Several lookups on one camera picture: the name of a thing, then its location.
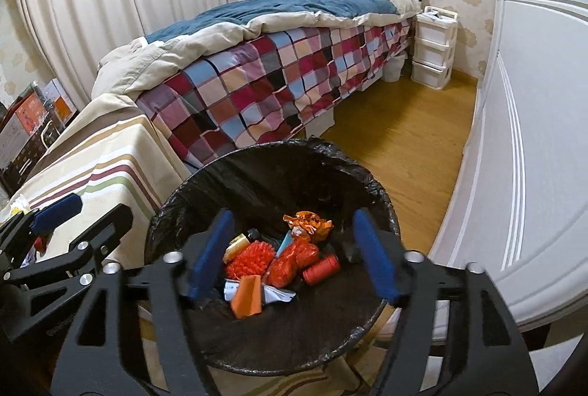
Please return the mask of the yellow foam fruit net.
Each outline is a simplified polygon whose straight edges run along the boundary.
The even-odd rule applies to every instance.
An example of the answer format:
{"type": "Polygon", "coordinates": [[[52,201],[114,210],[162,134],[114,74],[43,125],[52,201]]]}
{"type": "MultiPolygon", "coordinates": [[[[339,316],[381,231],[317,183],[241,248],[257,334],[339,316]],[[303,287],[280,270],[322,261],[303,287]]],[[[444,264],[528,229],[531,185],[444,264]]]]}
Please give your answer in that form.
{"type": "Polygon", "coordinates": [[[27,202],[14,202],[10,206],[10,216],[15,216],[19,213],[28,214],[31,208],[27,202]]]}

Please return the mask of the orange plastic bag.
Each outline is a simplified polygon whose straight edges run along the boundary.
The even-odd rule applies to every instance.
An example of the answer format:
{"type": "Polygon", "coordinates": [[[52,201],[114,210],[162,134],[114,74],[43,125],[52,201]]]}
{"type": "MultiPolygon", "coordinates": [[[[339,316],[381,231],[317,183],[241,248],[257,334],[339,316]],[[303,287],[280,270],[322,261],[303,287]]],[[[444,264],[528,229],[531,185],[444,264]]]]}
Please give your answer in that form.
{"type": "Polygon", "coordinates": [[[313,244],[325,241],[334,224],[311,211],[299,211],[294,216],[284,215],[283,221],[289,226],[294,239],[303,239],[313,244]]]}

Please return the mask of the red thread spool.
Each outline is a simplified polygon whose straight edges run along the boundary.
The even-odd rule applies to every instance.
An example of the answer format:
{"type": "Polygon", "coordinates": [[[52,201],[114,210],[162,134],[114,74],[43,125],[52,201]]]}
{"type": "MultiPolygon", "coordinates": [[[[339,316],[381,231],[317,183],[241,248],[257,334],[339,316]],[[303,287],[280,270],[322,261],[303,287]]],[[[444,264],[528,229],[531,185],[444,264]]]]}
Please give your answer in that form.
{"type": "Polygon", "coordinates": [[[340,270],[341,264],[337,256],[329,255],[303,271],[302,277],[306,285],[318,285],[336,275],[340,270]]]}

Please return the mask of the yellow thread spool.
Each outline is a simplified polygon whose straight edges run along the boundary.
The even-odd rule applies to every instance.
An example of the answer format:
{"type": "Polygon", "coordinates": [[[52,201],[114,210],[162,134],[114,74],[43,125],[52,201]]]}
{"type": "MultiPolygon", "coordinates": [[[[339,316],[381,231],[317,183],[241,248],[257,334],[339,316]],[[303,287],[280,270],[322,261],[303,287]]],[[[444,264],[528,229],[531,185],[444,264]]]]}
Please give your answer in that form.
{"type": "Polygon", "coordinates": [[[254,241],[259,239],[259,232],[256,229],[250,229],[233,238],[226,248],[222,261],[224,264],[232,262],[240,253],[242,253],[254,241]]]}

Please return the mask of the red foam fruit net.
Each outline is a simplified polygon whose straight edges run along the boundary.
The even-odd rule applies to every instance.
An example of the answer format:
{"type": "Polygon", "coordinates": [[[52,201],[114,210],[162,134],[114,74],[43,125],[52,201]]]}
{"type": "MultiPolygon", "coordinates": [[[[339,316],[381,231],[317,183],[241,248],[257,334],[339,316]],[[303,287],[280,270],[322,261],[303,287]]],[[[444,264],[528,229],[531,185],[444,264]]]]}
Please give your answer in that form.
{"type": "Polygon", "coordinates": [[[263,276],[275,258],[275,249],[267,242],[255,241],[225,266],[225,278],[239,281],[247,276],[263,276]]]}

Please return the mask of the red plastic bag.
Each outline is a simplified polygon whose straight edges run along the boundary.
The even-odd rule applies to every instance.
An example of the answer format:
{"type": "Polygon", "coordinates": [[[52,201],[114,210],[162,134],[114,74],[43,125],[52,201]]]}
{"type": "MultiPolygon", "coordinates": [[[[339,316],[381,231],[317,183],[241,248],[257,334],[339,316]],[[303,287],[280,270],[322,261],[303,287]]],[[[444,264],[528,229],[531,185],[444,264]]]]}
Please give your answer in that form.
{"type": "Polygon", "coordinates": [[[265,284],[274,288],[290,285],[300,271],[317,263],[319,248],[306,240],[294,240],[270,265],[265,284]]]}

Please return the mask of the plaid bed sheet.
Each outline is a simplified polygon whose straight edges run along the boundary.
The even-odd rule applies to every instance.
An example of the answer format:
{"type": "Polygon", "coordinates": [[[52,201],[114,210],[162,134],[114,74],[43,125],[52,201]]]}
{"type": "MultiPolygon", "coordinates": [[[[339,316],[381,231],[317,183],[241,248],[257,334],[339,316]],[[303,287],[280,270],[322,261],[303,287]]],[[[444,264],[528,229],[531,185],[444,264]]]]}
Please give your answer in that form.
{"type": "Polygon", "coordinates": [[[300,132],[382,77],[409,40],[408,20],[265,34],[194,61],[144,91],[137,106],[180,159],[201,167],[300,132]]]}

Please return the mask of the white plastic drawer unit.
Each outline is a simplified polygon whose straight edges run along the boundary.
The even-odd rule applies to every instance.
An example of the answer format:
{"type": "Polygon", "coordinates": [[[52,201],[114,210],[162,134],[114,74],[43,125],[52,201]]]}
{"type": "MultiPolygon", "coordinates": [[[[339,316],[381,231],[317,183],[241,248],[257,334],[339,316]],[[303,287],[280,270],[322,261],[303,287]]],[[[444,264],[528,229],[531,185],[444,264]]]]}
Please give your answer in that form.
{"type": "Polygon", "coordinates": [[[442,90],[451,79],[458,37],[458,13],[424,7],[415,22],[412,80],[442,90]]]}

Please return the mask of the striped table cloth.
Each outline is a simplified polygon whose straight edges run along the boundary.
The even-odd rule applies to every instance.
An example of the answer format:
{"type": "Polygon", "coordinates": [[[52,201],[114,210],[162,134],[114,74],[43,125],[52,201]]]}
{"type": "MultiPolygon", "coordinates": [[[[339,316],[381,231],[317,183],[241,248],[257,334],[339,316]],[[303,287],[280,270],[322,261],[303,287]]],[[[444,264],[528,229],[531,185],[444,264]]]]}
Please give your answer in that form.
{"type": "MultiPolygon", "coordinates": [[[[107,264],[119,264],[123,271],[137,273],[159,259],[152,263],[144,259],[151,219],[192,174],[164,135],[128,97],[105,94],[97,98],[47,150],[14,196],[14,202],[27,202],[30,212],[42,210],[71,193],[78,194],[83,202],[78,215],[41,235],[49,238],[46,252],[37,252],[33,244],[22,266],[67,253],[70,244],[91,224],[116,205],[125,204],[133,212],[133,227],[105,257],[95,277],[107,264]]],[[[77,313],[59,328],[32,334],[16,343],[9,342],[1,330],[3,394],[53,395],[53,375],[77,313]]],[[[137,301],[137,314],[144,360],[137,376],[161,389],[159,395],[166,395],[168,385],[159,363],[147,298],[137,301]]],[[[216,395],[349,395],[361,385],[346,360],[351,349],[327,363],[284,375],[244,375],[209,365],[204,357],[203,360],[218,388],[216,395]]]]}

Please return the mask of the cardboard boxes stack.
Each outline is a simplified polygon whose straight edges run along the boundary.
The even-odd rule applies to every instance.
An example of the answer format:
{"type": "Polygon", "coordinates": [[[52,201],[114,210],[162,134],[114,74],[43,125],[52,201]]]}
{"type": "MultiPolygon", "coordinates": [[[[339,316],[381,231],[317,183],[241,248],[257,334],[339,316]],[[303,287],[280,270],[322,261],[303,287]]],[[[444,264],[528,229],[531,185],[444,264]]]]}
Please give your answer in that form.
{"type": "Polygon", "coordinates": [[[12,196],[49,147],[78,115],[57,79],[32,82],[9,108],[1,107],[1,188],[12,196]]]}

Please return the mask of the white wardrobe door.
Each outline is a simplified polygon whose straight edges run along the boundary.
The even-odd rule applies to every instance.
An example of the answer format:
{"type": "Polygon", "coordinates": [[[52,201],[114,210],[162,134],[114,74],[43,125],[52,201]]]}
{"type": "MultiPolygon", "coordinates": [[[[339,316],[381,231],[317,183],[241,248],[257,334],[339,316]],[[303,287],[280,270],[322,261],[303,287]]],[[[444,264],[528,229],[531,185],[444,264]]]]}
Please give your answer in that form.
{"type": "Polygon", "coordinates": [[[587,0],[497,0],[490,63],[430,253],[477,262],[518,326],[587,302],[587,0]]]}

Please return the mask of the black lined trash bin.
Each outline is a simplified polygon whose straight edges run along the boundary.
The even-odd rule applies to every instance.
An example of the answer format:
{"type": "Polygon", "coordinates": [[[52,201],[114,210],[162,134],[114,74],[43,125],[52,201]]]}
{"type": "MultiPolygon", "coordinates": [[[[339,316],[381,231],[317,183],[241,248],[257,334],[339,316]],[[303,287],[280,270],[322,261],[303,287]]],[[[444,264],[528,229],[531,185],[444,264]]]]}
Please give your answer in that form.
{"type": "Polygon", "coordinates": [[[229,210],[247,253],[223,266],[210,294],[186,309],[209,365],[244,375],[284,375],[351,349],[384,309],[353,237],[370,211],[399,237],[390,197],[372,173],[320,138],[230,152],[189,176],[150,221],[152,263],[229,210]]]}

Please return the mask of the blue beige duvet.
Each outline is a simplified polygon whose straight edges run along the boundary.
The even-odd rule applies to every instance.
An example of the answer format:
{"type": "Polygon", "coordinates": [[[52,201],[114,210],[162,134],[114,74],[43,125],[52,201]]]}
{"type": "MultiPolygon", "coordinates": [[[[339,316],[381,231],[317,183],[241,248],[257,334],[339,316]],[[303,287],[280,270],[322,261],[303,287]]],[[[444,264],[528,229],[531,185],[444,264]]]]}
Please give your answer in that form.
{"type": "Polygon", "coordinates": [[[298,28],[386,27],[420,12],[417,0],[240,0],[172,23],[113,49],[92,89],[137,98],[199,58],[298,28]]]}

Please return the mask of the small white waste bin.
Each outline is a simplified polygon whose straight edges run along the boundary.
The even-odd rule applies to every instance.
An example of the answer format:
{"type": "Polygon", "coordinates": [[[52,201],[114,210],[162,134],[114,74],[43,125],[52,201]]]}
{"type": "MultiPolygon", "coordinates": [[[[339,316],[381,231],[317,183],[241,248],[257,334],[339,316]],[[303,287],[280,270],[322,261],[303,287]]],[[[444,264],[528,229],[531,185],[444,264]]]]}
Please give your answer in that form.
{"type": "Polygon", "coordinates": [[[383,67],[382,80],[386,83],[396,83],[401,77],[403,67],[406,63],[406,52],[390,57],[383,67]]]}

